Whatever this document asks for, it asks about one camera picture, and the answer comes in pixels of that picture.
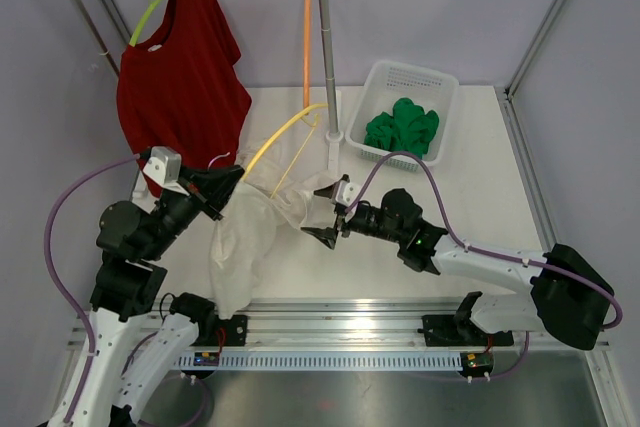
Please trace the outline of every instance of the black cable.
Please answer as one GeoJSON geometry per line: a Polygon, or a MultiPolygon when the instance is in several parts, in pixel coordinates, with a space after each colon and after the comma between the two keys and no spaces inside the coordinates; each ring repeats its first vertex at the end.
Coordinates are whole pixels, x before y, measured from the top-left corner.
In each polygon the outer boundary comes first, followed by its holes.
{"type": "Polygon", "coordinates": [[[173,297],[173,300],[176,299],[176,296],[174,294],[172,294],[171,292],[167,292],[162,296],[162,299],[160,299],[160,306],[158,307],[158,312],[160,312],[160,318],[162,319],[163,323],[164,323],[164,315],[162,315],[162,304],[164,304],[164,300],[169,296],[173,297]]]}

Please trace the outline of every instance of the green cloth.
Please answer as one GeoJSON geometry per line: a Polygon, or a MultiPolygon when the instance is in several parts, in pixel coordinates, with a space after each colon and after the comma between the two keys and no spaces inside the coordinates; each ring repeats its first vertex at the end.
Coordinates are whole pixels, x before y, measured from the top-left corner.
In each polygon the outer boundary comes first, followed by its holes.
{"type": "Polygon", "coordinates": [[[393,116],[383,112],[367,124],[364,144],[389,152],[407,150],[422,157],[429,151],[439,124],[435,111],[425,114],[422,107],[403,97],[394,104],[393,116]]]}

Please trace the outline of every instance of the white plastic basket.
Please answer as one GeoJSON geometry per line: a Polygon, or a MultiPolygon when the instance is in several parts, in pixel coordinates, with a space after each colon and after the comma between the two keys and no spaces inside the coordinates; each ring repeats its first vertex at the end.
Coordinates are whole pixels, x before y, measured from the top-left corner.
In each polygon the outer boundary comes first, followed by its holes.
{"type": "MultiPolygon", "coordinates": [[[[408,97],[421,105],[425,113],[435,110],[440,117],[436,136],[429,145],[429,152],[423,157],[427,166],[436,165],[442,158],[450,135],[451,120],[456,115],[458,85],[455,77],[435,70],[387,60],[376,62],[351,116],[347,142],[359,149],[363,158],[373,162],[388,154],[386,150],[364,145],[367,124],[382,112],[392,114],[393,104],[402,97],[408,97]]],[[[412,172],[418,169],[416,161],[404,156],[393,157],[385,163],[412,172]]]]}

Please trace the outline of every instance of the perforated metal strip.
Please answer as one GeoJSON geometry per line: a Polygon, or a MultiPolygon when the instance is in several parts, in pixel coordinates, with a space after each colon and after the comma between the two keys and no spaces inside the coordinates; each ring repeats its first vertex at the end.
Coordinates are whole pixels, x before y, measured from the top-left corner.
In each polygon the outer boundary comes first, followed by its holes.
{"type": "Polygon", "coordinates": [[[253,371],[458,371],[454,352],[234,352],[222,355],[220,365],[196,365],[195,353],[185,352],[175,370],[253,371]]]}

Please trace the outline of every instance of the gray wall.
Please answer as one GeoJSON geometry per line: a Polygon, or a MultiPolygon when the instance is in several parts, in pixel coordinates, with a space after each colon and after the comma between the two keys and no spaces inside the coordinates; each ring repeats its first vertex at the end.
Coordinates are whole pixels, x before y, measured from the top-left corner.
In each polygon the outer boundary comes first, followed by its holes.
{"type": "Polygon", "coordinates": [[[640,392],[639,26],[640,0],[570,0],[515,103],[560,239],[600,270],[625,309],[612,336],[632,400],[640,392]]]}
{"type": "MultiPolygon", "coordinates": [[[[0,10],[0,425],[28,427],[50,413],[74,318],[45,269],[49,208],[68,184],[128,147],[115,79],[69,1],[0,0],[0,10]]],[[[55,224],[54,259],[82,305],[100,265],[98,216],[127,194],[131,179],[127,169],[96,179],[55,224]]]]}
{"type": "MultiPolygon", "coordinates": [[[[135,26],[147,1],[116,1],[135,26]]],[[[220,1],[243,53],[238,72],[245,85],[299,85],[303,0],[220,1]]],[[[442,70],[466,83],[504,84],[550,2],[331,0],[336,80],[362,84],[376,60],[392,59],[442,70]]],[[[313,80],[319,85],[323,76],[315,9],[314,16],[313,80]]],[[[158,24],[159,18],[149,23],[153,29],[158,24]]]]}

